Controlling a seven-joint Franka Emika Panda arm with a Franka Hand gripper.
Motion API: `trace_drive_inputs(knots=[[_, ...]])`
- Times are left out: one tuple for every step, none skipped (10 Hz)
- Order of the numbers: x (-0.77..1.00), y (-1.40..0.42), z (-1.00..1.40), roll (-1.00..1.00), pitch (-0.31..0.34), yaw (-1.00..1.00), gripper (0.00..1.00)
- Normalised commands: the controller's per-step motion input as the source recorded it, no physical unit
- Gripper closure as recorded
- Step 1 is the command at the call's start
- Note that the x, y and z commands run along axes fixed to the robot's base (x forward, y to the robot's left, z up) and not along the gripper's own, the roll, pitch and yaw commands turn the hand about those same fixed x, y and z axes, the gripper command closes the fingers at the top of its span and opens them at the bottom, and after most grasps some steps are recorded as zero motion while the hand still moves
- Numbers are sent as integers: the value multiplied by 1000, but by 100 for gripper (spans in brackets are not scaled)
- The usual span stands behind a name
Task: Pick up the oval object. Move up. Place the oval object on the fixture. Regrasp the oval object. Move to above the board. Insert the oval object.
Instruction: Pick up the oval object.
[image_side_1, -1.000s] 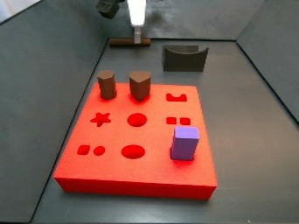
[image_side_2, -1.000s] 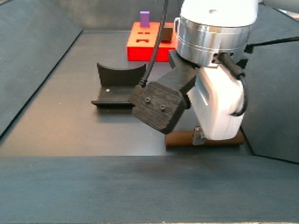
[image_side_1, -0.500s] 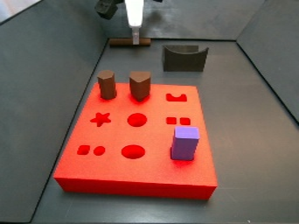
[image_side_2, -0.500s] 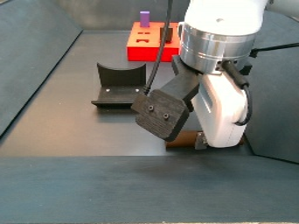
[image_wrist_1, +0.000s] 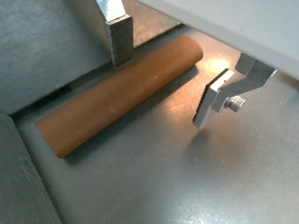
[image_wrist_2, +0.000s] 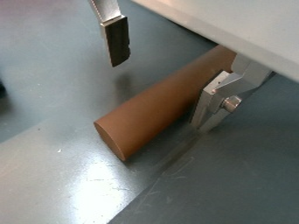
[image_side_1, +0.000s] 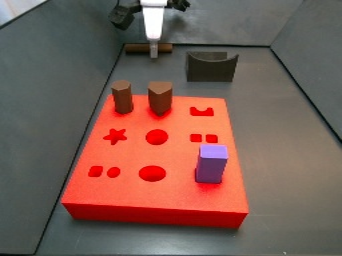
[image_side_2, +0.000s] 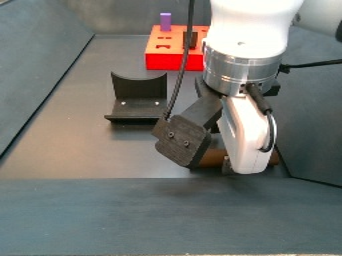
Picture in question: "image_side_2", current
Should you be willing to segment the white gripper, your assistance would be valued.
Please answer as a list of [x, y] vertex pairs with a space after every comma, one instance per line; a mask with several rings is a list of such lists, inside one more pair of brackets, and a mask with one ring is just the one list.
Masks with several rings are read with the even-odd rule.
[[221, 103], [218, 127], [232, 169], [238, 174], [264, 172], [272, 156], [272, 151], [261, 151], [271, 142], [268, 117], [250, 96], [224, 97]]

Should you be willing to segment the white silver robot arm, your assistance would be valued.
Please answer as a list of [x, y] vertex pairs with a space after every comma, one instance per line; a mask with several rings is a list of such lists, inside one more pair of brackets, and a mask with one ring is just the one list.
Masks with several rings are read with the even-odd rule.
[[232, 169], [262, 172], [277, 139], [277, 123], [262, 93], [276, 82], [297, 25], [342, 41], [342, 0], [210, 0], [204, 39], [204, 80], [224, 97], [218, 120]]

